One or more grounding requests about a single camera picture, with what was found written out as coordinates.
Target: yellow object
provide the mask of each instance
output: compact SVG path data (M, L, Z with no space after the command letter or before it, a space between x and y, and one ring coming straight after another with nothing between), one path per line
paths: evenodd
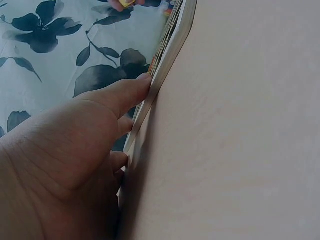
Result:
M131 2L127 3L126 0L119 0L119 2L124 6L125 8L133 4L136 0L132 0Z

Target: bedsheet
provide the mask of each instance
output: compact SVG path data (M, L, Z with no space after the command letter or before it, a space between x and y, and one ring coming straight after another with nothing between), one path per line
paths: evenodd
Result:
M147 72L168 1L123 12L107 2L0 0L0 137L81 93Z

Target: finger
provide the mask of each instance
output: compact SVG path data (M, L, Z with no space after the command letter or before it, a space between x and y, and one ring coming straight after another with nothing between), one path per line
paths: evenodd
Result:
M114 174L114 178L115 178L115 189L118 192L118 190L120 189L122 182L124 180L124 176L125 176L125 172L122 170L117 171Z
M119 0L108 0L108 2L115 10L119 12L122 12L124 10L124 6L122 6Z
M134 126L134 121L127 117L123 116L118 120L118 138L121 138L123 135L131 132L132 127Z
M136 0L136 3L139 5L143 5L146 3L146 1L145 0Z
M79 98L105 106L120 119L131 108L146 99L151 80L150 74L144 73L136 80L120 80L103 89L80 95Z
M121 151L112 151L109 157L112 172L116 173L128 164L128 156Z

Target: dark blue leaf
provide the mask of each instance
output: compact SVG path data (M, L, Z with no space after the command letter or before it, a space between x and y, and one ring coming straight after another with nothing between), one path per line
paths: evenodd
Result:
M24 68L24 69L27 69L28 71L34 73L38 79L40 80L40 82L42 82L41 78L39 77L39 75L36 73L34 67L32 66L32 64L25 58L23 57L14 57L13 58L15 63L17 65L19 65L20 67Z
M111 25L111 24L117 23L117 22L119 22L119 21L116 16L108 16L102 20L96 21L94 23L94 25L100 24L100 25L106 26L106 25Z
M8 3L2 4L2 5L0 6L0 8L4 7L4 6L7 5L7 4L8 4Z
M41 18L42 26L45 26L58 16L64 7L65 4L59 0L44 1L39 4L35 12Z
M131 63L126 66L123 66L122 69L125 71L127 79L136 79L141 74L147 73L149 67L150 67L150 64L141 66L139 64Z
M7 60L8 58L6 57L0 57L0 68L6 63Z
M83 66L86 63L86 61L88 61L91 53L90 46L91 45L83 49L82 52L80 52L79 56L76 58L76 65L78 67Z
M8 118L8 133L30 117L26 111L13 111Z
M115 50L113 50L112 48L109 48L109 47L100 47L97 49L100 53L104 54L104 55L108 55L110 57L113 57L113 58L120 58L120 55L119 53L117 53Z
M40 19L36 15L29 13L23 17L14 18L12 26L21 31L34 31L40 26Z
M5 130L0 126L0 138L2 138L4 135L6 135Z
M129 64L135 64L139 66L145 66L147 60L139 51L134 49L127 49L121 53L120 59L121 67L127 66Z
M122 12L118 12L114 9L111 9L108 13L109 14L108 17L101 19L99 21L96 21L94 25L100 24L100 25L106 26L106 25L111 25L111 24L121 22L123 20L127 20L131 17L132 11L133 11L133 7L126 8Z
M73 21L71 17L62 17L48 25L47 29L56 36L67 36L76 33L81 27L82 25Z
M157 8L160 6L162 0L145 0L144 7L154 7Z
M105 88L115 82L127 78L121 67L97 65L87 68L75 81L74 97L93 90Z

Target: leaf print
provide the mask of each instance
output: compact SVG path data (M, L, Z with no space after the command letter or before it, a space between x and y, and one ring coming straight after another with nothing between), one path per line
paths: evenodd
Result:
M0 126L0 138L2 138L4 135L6 135L5 130Z
M50 23L64 9L65 4L62 1L44 1L36 8L35 13L39 15L42 26Z
M4 7L4 6L7 5L7 4L8 4L8 3L2 4L2 5L0 6L0 8Z
M106 26L106 25L115 24L117 22L118 22L118 18L116 16L108 16L102 20L96 21L93 25L100 24L100 25Z
M32 64L25 58L23 57L14 57L13 60L15 61L15 63L17 65L19 65L20 67L29 70L30 72L34 73L37 78L40 80L40 82L42 83L41 78L39 77L39 75L36 73L34 67L32 66Z
M28 33L7 31L2 38L29 44L30 48L39 54L53 51L59 43L57 36L72 35L82 27L70 17L58 18L52 22L64 6L60 0L40 3L36 9L40 18L29 13L12 21L15 28Z
M106 26L106 25L111 25L111 24L121 22L123 20L127 20L131 17L131 12L133 10L134 10L133 7L129 7L129 8L124 9L122 12L118 12L118 11L114 10L113 8L111 8L108 11L108 14L109 14L108 17L101 19L99 21L96 21L93 25L100 24L100 25Z
M162 0L145 0L143 7L154 7L157 8L160 6Z
M87 68L75 81L74 98L88 91L103 89L127 78L121 67L97 65Z
M139 51L130 48L121 53L120 64L121 67L129 64L144 66L147 64L147 60Z
M30 117L26 111L13 111L8 118L8 133Z
M40 19L36 15L29 13L23 17L14 18L12 20L12 26L21 31L34 31L39 28Z
M91 53L90 47L91 44L85 49L83 49L82 52L80 52L79 56L76 58L76 65L78 67L83 66L86 63L86 61L88 61Z
M97 50L102 53L102 54L105 54L105 55L108 55L110 57L113 57L113 58L120 58L120 55L119 53L117 53L115 50L113 50L112 48L110 47L99 47L97 48Z
M6 63L7 60L7 57L0 57L0 68Z
M141 66L139 64L131 63L126 66L123 66L122 69L125 71L127 79L136 79L141 74L147 73L149 67L150 67L150 64Z

